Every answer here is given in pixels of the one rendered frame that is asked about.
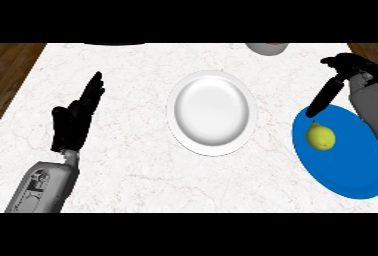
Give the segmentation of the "white plate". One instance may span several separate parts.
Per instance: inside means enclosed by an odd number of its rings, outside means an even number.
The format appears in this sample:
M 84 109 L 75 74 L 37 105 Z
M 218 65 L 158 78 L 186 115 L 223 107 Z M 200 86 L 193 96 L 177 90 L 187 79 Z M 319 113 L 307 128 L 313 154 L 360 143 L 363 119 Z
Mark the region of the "white plate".
M 172 87 L 166 123 L 181 146 L 203 156 L 233 153 L 257 125 L 257 103 L 243 82 L 221 71 L 197 71 Z

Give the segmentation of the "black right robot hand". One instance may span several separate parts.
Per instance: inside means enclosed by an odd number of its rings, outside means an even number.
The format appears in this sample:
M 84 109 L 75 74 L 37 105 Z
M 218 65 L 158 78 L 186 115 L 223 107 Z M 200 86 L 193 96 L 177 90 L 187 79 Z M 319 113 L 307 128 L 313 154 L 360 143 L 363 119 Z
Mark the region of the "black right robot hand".
M 378 82 L 378 64 L 352 53 L 339 53 L 333 57 L 326 57 L 320 63 L 335 69 L 336 75 L 327 80 L 308 105 L 305 111 L 308 118 L 313 118 L 326 109 L 344 87 L 345 80 L 351 80 L 357 74 L 367 73 L 372 78 L 366 85 Z

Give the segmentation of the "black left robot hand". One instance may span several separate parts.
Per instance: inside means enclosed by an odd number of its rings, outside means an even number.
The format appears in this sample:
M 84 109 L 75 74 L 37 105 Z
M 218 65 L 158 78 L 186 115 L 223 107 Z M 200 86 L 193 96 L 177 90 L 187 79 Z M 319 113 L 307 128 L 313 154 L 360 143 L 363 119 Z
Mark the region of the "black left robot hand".
M 91 124 L 100 97 L 104 93 L 101 73 L 96 72 L 78 100 L 68 107 L 56 106 L 51 110 L 53 117 L 53 152 L 63 150 L 79 151 Z

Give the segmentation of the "yellow pear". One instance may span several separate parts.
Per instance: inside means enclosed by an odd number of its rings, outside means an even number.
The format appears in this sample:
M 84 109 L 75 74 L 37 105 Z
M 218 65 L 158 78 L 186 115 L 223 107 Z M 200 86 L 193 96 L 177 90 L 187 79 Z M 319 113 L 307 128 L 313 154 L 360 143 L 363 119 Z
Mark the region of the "yellow pear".
M 333 131 L 317 122 L 310 124 L 305 139 L 310 146 L 320 151 L 330 150 L 336 141 Z

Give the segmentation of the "blue plate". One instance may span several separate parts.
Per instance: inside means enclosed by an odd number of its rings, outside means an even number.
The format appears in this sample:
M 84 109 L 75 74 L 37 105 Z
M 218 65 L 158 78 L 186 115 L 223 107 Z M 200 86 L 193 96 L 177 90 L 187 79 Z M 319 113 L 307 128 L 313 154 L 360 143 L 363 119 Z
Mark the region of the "blue plate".
M 329 105 L 313 117 L 302 109 L 292 122 L 292 144 L 298 159 L 316 181 L 336 194 L 352 199 L 378 196 L 378 139 L 358 116 Z M 335 134 L 329 150 L 314 149 L 305 139 L 317 122 Z

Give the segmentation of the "grey bowl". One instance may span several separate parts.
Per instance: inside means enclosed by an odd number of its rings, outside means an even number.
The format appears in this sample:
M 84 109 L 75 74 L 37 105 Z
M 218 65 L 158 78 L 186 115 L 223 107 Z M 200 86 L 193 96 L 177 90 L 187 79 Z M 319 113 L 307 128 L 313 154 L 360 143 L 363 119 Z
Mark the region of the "grey bowl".
M 262 56 L 274 56 L 279 55 L 286 47 L 286 43 L 271 44 L 271 43 L 248 43 L 246 47 L 252 52 Z

